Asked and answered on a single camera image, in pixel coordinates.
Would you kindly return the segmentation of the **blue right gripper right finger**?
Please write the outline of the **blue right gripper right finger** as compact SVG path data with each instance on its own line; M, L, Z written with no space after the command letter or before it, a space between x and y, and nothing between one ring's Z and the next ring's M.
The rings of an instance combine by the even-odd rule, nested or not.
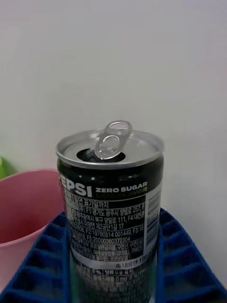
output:
M227 291L181 224L166 210L159 215L157 303L225 303Z

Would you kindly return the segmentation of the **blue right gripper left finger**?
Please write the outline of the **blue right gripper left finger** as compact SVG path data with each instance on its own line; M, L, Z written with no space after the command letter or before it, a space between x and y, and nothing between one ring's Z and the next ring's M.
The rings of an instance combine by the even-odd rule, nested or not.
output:
M74 303L67 223L60 213L44 229L0 295L2 303Z

